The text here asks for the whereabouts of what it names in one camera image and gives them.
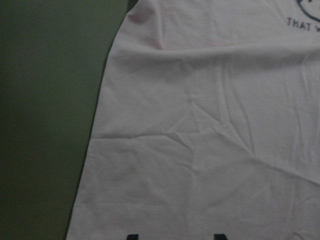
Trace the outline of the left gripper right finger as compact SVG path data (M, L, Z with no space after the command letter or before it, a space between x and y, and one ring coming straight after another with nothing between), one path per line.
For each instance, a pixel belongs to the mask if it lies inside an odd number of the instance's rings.
M229 226L215 226L213 231L213 240L229 240Z

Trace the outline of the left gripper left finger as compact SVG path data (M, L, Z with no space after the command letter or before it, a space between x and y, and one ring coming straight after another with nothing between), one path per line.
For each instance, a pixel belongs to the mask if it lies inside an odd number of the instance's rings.
M140 228L138 226L128 226L124 232L126 240L140 239Z

